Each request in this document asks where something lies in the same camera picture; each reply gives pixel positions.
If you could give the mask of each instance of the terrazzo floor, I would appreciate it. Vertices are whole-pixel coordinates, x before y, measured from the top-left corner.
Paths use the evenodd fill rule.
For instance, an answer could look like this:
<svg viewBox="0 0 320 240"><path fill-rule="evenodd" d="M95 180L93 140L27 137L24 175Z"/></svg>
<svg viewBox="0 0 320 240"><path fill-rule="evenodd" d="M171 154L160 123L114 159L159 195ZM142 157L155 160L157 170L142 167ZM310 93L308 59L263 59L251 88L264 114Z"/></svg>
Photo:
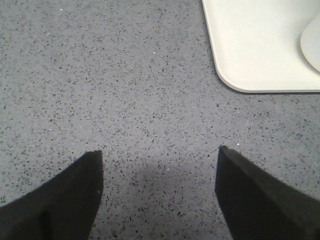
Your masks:
<svg viewBox="0 0 320 240"><path fill-rule="evenodd" d="M1 206L102 150L90 239L231 240L219 145L320 200L319 94L225 86L200 0L0 2Z"/></svg>

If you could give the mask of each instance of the white object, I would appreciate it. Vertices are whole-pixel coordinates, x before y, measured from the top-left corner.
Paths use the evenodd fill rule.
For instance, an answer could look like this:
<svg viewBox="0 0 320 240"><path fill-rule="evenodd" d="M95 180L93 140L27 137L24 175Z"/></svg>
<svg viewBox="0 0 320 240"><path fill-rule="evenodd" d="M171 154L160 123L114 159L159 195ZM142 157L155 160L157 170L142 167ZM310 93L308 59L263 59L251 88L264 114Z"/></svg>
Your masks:
<svg viewBox="0 0 320 240"><path fill-rule="evenodd" d="M300 38L320 0L202 0L221 80L246 93L320 92Z"/></svg>
<svg viewBox="0 0 320 240"><path fill-rule="evenodd" d="M307 61L320 72L320 14L303 31L301 49Z"/></svg>

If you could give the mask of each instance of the white plastic stand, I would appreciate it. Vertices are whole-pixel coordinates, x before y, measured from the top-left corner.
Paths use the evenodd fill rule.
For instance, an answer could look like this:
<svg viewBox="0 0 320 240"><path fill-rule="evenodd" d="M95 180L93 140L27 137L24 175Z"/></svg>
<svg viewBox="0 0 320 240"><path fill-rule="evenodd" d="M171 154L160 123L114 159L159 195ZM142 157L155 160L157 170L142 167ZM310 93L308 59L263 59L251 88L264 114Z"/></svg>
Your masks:
<svg viewBox="0 0 320 240"><path fill-rule="evenodd" d="M202 0L221 80L246 93L320 92L300 39L320 0Z"/></svg>

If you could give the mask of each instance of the speckled gray floor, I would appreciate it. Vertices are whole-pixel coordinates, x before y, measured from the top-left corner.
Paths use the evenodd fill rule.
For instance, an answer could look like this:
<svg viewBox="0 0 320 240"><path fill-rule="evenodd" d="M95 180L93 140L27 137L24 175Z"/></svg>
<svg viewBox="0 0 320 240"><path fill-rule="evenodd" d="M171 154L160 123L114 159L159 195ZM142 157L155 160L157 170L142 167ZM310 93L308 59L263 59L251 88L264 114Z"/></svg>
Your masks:
<svg viewBox="0 0 320 240"><path fill-rule="evenodd" d="M103 150L90 239L230 240L219 145L320 199L320 96L216 75L200 0L0 3L0 202Z"/></svg>

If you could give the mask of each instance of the floor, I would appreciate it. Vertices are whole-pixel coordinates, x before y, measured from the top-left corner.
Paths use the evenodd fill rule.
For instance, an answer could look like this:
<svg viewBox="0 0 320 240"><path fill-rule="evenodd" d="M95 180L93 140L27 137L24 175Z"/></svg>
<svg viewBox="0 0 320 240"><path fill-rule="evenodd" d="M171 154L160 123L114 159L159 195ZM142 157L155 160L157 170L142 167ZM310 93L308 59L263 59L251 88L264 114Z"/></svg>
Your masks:
<svg viewBox="0 0 320 240"><path fill-rule="evenodd" d="M217 77L200 0L4 0L0 203L102 150L90 239L231 240L220 145L320 200L320 95Z"/></svg>

